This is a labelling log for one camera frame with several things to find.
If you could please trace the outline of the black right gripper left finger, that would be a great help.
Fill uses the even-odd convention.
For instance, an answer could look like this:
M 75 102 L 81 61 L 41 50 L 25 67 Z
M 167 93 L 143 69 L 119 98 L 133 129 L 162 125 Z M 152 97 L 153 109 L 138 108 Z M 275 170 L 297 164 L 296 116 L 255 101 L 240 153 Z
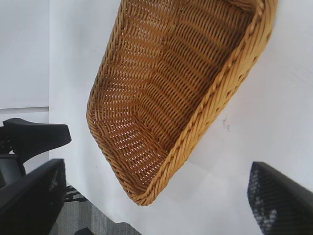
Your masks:
M 0 190 L 0 233 L 49 234 L 65 197 L 64 160 L 52 159 Z

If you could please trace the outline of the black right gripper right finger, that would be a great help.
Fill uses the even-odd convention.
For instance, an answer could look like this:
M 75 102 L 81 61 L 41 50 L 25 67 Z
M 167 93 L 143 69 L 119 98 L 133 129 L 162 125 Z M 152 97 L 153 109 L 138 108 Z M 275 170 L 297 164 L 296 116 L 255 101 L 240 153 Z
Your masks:
M 262 234 L 313 233 L 313 193 L 272 166 L 252 163 L 247 199 Z

